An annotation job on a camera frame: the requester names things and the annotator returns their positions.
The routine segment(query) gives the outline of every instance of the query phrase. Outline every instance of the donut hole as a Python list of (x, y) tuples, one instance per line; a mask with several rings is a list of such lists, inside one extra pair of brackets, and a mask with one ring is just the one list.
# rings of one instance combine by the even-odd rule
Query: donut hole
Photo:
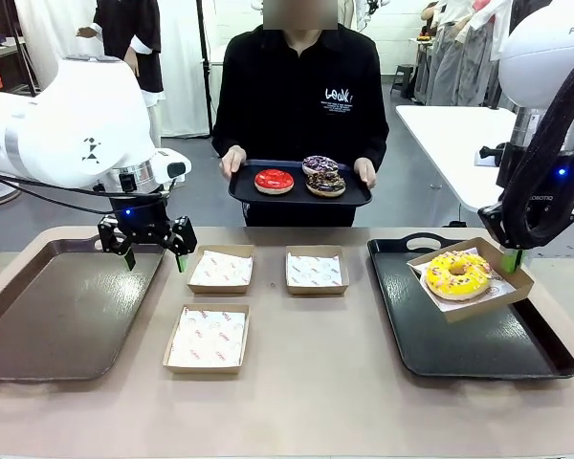
[(466, 267), (465, 266), (451, 266), (449, 268), (449, 273), (451, 273), (452, 275), (463, 275), (466, 273)]

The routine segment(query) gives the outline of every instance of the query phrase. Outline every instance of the brick wall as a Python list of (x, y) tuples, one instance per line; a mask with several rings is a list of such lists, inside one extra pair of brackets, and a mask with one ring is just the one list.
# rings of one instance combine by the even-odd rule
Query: brick wall
[[(365, 29), (381, 57), (381, 71), (393, 75), (398, 64), (414, 63), (416, 45), (409, 38), (419, 34), (423, 21), (421, 10), (428, 0), (392, 0), (380, 8)], [(227, 44), (230, 39), (261, 24), (261, 15), (251, 8), (251, 0), (214, 0), (216, 41)]]

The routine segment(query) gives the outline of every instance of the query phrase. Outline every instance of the empty cardboard box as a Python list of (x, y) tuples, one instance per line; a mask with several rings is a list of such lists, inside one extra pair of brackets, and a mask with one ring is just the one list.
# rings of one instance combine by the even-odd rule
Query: empty cardboard box
[[(337, 285), (327, 286), (321, 285), (318, 287), (306, 285), (296, 285), (293, 279), (289, 276), (289, 254), (292, 256), (309, 256), (317, 258), (334, 258), (338, 257), (340, 264), (341, 282)], [(287, 291), (291, 295), (342, 295), (348, 288), (348, 271), (346, 269), (346, 262), (342, 247), (340, 246), (288, 246), (285, 255), (285, 275), (287, 278)]]
[[(202, 261), (205, 251), (215, 251), (218, 253), (224, 253), (226, 255), (238, 256), (240, 258), (251, 258), (251, 272), (249, 273), (249, 281), (243, 282), (239, 285), (198, 285), (192, 284), (191, 279), (195, 273), (196, 268)], [(192, 292), (195, 294), (208, 294), (208, 295), (244, 295), (249, 289), (251, 284), (251, 278), (253, 276), (253, 265), (254, 265), (254, 246), (200, 246), (196, 250), (195, 254), (191, 256), (189, 261), (187, 282), (188, 286)]]
[[(501, 258), (503, 255), (502, 252), (493, 244), (481, 237), (460, 242), (445, 249), (428, 253), (427, 255), (419, 256), (418, 258), (410, 260), (408, 264), (411, 267), (417, 266), (428, 263), (432, 261), (432, 259), (436, 256), (441, 255), (447, 251), (466, 251), (472, 248), (476, 248), (478, 250), (478, 254), (487, 260), (491, 268), (505, 281), (512, 285), (515, 290), (505, 295), (479, 301), (476, 304), (460, 305), (459, 301), (455, 301), (454, 308), (451, 308), (450, 310), (441, 309), (442, 313), (448, 321), (460, 320), (465, 317), (482, 314), (495, 308), (504, 307), (509, 304), (521, 301), (527, 298), (530, 291), (532, 290), (532, 287), (534, 286), (534, 280), (522, 268), (518, 268), (514, 273), (505, 272), (501, 268)], [(434, 302), (434, 304), (437, 305), (439, 298), (427, 289), (426, 293)]]
[[(242, 313), (245, 315), (244, 324), (242, 325), (242, 340), (240, 341), (239, 359), (237, 359), (237, 362), (228, 366), (187, 366), (186, 364), (175, 364), (173, 361), (171, 361), (170, 355), (172, 352), (175, 352), (175, 348), (173, 347), (175, 344), (175, 337), (177, 337), (177, 333), (182, 332), (179, 328), (179, 325), (181, 324), (181, 317), (183, 316), (185, 309), (187, 309), (189, 312)], [(180, 310), (174, 328), (172, 329), (172, 334), (170, 335), (170, 340), (168, 341), (166, 352), (164, 353), (164, 367), (173, 373), (238, 373), (244, 361), (248, 333), (249, 306), (246, 304), (186, 304), (183, 309)], [(202, 345), (203, 347), (206, 346), (207, 348), (209, 346), (208, 343), (203, 343)]]

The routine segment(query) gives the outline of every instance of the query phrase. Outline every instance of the gray floor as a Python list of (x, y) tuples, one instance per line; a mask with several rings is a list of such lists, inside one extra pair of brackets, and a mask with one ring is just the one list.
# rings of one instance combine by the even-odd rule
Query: gray floor
[[(394, 111), (395, 105), (409, 102), (400, 98), (398, 92), (390, 96), (388, 87), (385, 92), (391, 127), (386, 158), (374, 189), (374, 200), (358, 211), (356, 226), (429, 228), (445, 225), (457, 218), (459, 204), (446, 187), (430, 188), (436, 180), (434, 169)], [(194, 226), (243, 226), (240, 205), (228, 195), (228, 184), (219, 172), (210, 142), (164, 139), (164, 146), (183, 153), (193, 163), (188, 182), (171, 198), (169, 215), (173, 218), (187, 215)], [(105, 199), (53, 191), (43, 191), (43, 194), (79, 206), (109, 209)], [(465, 212), (464, 216), (471, 226), (479, 226), (475, 216)], [(97, 215), (23, 195), (0, 206), (0, 251), (21, 250), (48, 228), (96, 225), (98, 220)]]

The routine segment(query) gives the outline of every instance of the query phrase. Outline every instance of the cardboard box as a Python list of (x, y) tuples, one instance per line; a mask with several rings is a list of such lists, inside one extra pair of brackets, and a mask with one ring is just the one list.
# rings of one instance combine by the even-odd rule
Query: cardboard box
[[(289, 253), (293, 256), (318, 256), (319, 258), (333, 258), (338, 256), (341, 266), (342, 285), (332, 287), (298, 287), (290, 285), (287, 276), (287, 264)], [(342, 247), (340, 246), (287, 246), (285, 252), (285, 278), (287, 281), (287, 291), (291, 295), (343, 295), (348, 288), (348, 271)]]
[(199, 246), (196, 252), (191, 256), (189, 260), (187, 282), (189, 289), (195, 294), (216, 294), (216, 295), (244, 295), (249, 289), (249, 284), (243, 285), (230, 285), (230, 286), (211, 286), (211, 285), (193, 285), (191, 284), (191, 278), (195, 269), (198, 267), (200, 260), (205, 251), (216, 251), (219, 253), (224, 253), (227, 255), (239, 256), (242, 258), (251, 258), (254, 261), (254, 246)]
[[(189, 308), (190, 311), (215, 311), (215, 312), (225, 312), (225, 313), (244, 313), (245, 315), (245, 326), (242, 334), (242, 347), (240, 351), (240, 364), (237, 366), (227, 366), (227, 367), (191, 367), (191, 366), (172, 366), (169, 364), (170, 352), (172, 351), (172, 342), (179, 328), (179, 323), (181, 321), (181, 315), (183, 314), (183, 309)], [(179, 316), (176, 319), (172, 333), (170, 334), (170, 339), (168, 340), (168, 345), (166, 347), (166, 352), (164, 353), (164, 367), (170, 370), (172, 373), (238, 373), (242, 367), (242, 363), (245, 358), (245, 350), (247, 348), (247, 335), (249, 334), (249, 305), (246, 304), (186, 304), (183, 309), (179, 310)]]
[[(504, 280), (510, 283), (515, 290), (510, 294), (491, 298), (487, 301), (481, 301), (479, 303), (476, 303), (475, 305), (458, 308), (448, 312), (443, 311), (445, 318), (448, 321), (456, 321), (465, 317), (486, 313), (495, 308), (504, 307), (509, 304), (521, 301), (527, 298), (529, 292), (532, 290), (532, 287), (534, 286), (534, 280), (522, 268), (519, 268), (514, 273), (505, 272), (501, 268), (502, 252), (494, 245), (492, 245), (490, 242), (481, 237), (477, 237), (469, 241), (460, 242), (445, 249), (428, 253), (427, 255), (419, 256), (418, 258), (410, 260), (408, 264), (411, 267), (417, 266), (423, 263), (428, 263), (432, 261), (432, 259), (435, 258), (436, 256), (441, 255), (442, 253), (445, 253), (447, 251), (466, 251), (467, 249), (472, 248), (476, 248), (478, 250), (478, 254), (482, 256), (485, 260), (487, 260), (487, 262), (491, 265), (493, 270), (496, 273), (498, 273), (501, 277), (503, 277)], [(417, 276), (418, 280), (419, 274), (416, 273), (415, 271), (413, 271), (412, 273), (413, 275)], [(436, 296), (430, 291), (426, 290), (426, 292), (430, 296), (431, 300), (434, 301), (435, 303)]]

